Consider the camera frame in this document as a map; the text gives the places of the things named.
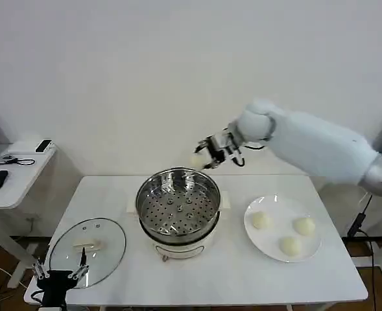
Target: dough ball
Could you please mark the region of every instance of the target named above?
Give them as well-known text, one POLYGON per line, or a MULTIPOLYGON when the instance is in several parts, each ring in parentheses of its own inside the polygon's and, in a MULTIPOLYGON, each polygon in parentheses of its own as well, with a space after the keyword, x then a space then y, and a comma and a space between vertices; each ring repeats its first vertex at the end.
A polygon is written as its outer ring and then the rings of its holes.
POLYGON ((203 170, 208 162, 202 154, 192 154, 189 158, 190 167, 194 170, 203 170))
POLYGON ((257 229, 266 229, 273 225, 272 219, 265 212, 256 212, 252 215, 251 221, 257 229))
POLYGON ((298 238, 285 236, 280 239, 280 249, 287 256, 297 256, 302 251, 302 243, 298 238))
POLYGON ((293 222, 294 230, 299 235, 311 236, 315 232, 315 222, 310 217, 298 218, 293 222))

